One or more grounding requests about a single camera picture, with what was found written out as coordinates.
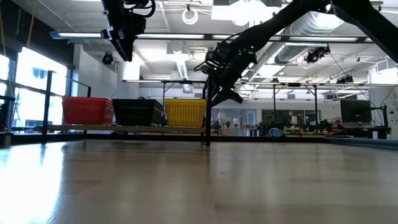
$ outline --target computer monitor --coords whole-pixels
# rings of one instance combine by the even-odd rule
[[[342,123],[370,123],[371,103],[368,100],[340,100]]]

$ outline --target ceiling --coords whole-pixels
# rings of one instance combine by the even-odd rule
[[[59,31],[75,32],[98,32],[106,27],[106,21],[101,14],[103,10],[100,2],[95,1],[73,1],[73,0],[13,0],[25,10],[32,12],[35,7],[36,16]],[[383,10],[398,11],[398,1],[385,0]],[[236,26],[232,21],[211,20],[212,0],[201,0],[201,6],[192,6],[193,9],[200,9],[199,20],[194,25],[188,25],[182,21],[182,9],[184,5],[164,5],[164,16],[161,10],[156,10],[154,16],[147,20],[146,32],[172,32],[172,33],[213,33],[213,34],[234,34],[247,29],[248,26]],[[395,25],[398,24],[398,14],[382,12]],[[332,32],[332,35],[364,35],[357,27],[344,23]],[[141,66],[141,74],[145,77],[162,77],[170,75],[171,70],[176,70],[176,63],[164,60],[167,51],[167,40],[137,40],[134,43],[134,51],[145,64]],[[113,50],[106,40],[85,41],[85,50],[92,55],[102,57],[105,51]],[[187,69],[196,67],[205,56],[208,48],[216,46],[212,41],[189,41],[189,48],[194,54],[187,61]],[[267,44],[261,52],[266,52]],[[339,74],[341,69],[352,68],[354,80],[365,82],[367,80],[367,69],[374,66],[374,63],[382,60],[386,54],[374,44],[330,44],[332,55],[339,63],[330,56],[321,59],[317,64],[310,65],[302,63],[303,58],[297,58],[291,66],[283,69],[283,75],[279,77],[283,82],[297,82],[312,80],[313,82],[324,82],[332,75]]]

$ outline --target ceiling duct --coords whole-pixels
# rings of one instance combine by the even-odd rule
[[[284,29],[281,35],[328,35],[337,27],[344,23],[335,15],[323,14],[319,12],[309,12],[296,20]],[[251,82],[263,82],[285,68],[300,56],[308,46],[295,45],[294,43],[273,43],[263,54],[259,63],[254,67],[253,75],[260,74],[260,77],[248,77]]]
[[[181,40],[172,40],[167,44],[167,56],[177,64],[177,70],[182,80],[188,80],[187,65],[185,62],[189,60],[188,44]],[[184,93],[193,93],[193,87],[189,84],[182,86]]]

